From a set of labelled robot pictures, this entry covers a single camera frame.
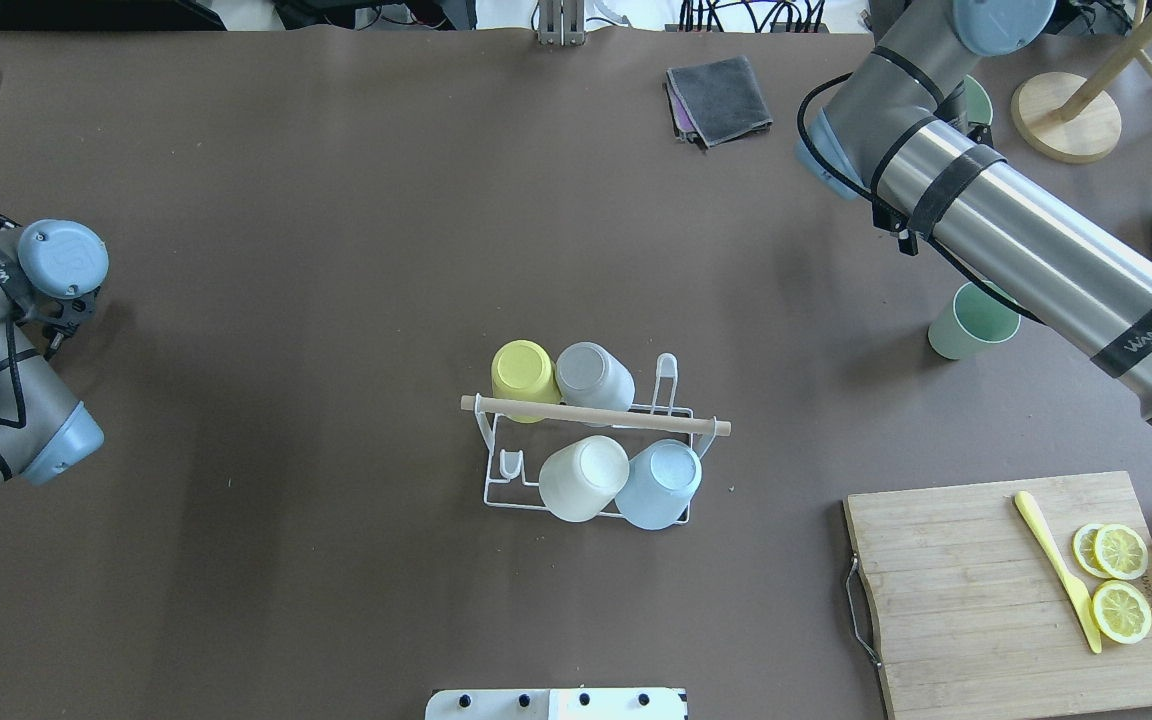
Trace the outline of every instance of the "wooden stand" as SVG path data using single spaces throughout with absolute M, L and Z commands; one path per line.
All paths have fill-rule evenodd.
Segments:
M 1149 63 L 1144 50 L 1151 43 L 1152 13 L 1092 77 L 1044 73 L 1025 81 L 1011 96 L 1011 121 L 1020 137 L 1062 162 L 1105 158 L 1123 132 L 1123 115 L 1105 89 L 1135 58 Z

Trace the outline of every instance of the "yellow cup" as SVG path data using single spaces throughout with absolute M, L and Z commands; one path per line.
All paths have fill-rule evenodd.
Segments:
M 506 400 L 552 402 L 558 404 L 554 361 L 544 347 L 530 340 L 503 343 L 492 359 L 492 393 Z M 543 418 L 509 415 L 515 423 L 535 423 Z

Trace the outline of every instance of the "cutting board handle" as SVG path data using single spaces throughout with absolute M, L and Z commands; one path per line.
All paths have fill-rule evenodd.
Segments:
M 861 647 L 865 649 L 865 653 L 869 655 L 869 661 L 873 662 L 874 669 L 880 670 L 882 668 L 882 658 L 878 655 L 878 651 L 874 650 L 873 646 L 870 646 L 870 644 L 861 637 L 861 622 L 856 619 L 856 601 L 851 598 L 851 578 L 859 577 L 859 574 L 861 556 L 852 552 L 851 569 L 847 570 L 847 577 L 842 579 L 842 589 L 847 592 L 847 609 L 851 612 L 851 635 L 855 635 L 856 642 L 861 644 Z

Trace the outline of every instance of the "gray towel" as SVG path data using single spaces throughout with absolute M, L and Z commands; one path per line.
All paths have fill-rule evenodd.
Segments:
M 707 147 L 772 127 L 772 114 L 745 55 L 669 68 L 666 77 Z

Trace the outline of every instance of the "green cup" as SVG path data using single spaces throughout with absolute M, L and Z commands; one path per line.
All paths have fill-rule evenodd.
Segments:
M 998 286 L 987 283 L 993 290 Z M 948 361 L 962 361 L 984 348 L 1011 340 L 1020 331 L 1020 314 L 1000 304 L 972 283 L 954 293 L 932 327 L 927 341 L 932 350 Z

